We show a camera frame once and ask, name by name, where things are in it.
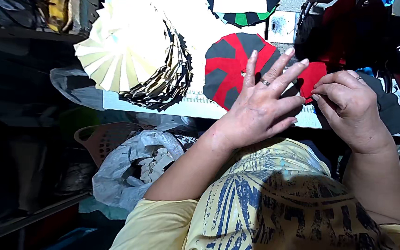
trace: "wrist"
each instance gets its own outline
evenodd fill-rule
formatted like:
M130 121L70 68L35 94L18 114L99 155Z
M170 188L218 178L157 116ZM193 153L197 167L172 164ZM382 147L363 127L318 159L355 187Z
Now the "wrist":
M389 133L385 125L384 128L366 134L360 141L361 143L349 145L353 153L369 155L388 152L390 150L396 151L393 136Z
M229 139L215 125L211 126L200 138L207 143L212 150L222 153L232 153L235 148Z

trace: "cream fabric fan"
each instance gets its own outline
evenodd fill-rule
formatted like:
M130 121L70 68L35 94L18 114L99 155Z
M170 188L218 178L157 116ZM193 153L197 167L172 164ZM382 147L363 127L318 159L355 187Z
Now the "cream fabric fan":
M75 44L75 55L96 88L124 92L166 65L172 42L161 14L147 1L112 0Z

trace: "ring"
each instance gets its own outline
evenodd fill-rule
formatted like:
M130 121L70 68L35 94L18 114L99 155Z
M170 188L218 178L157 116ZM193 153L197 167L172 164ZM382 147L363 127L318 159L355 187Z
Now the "ring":
M260 79L260 82L262 82L263 84L265 84L267 87L270 86L270 83L269 83L267 80L263 79L263 78Z

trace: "forearm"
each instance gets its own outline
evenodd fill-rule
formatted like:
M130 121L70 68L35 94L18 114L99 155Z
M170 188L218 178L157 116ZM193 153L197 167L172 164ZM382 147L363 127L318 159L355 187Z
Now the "forearm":
M153 201L199 198L231 153L232 149L222 143L213 126L151 185L144 198Z
M391 136L380 152L353 152L343 183L378 224L400 222L400 163Z

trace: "right hand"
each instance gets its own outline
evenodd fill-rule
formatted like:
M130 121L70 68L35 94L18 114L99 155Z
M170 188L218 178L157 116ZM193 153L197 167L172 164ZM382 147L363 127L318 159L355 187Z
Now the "right hand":
M375 154L394 145L379 117L376 93L352 71L323 76L311 92L331 128L355 153Z

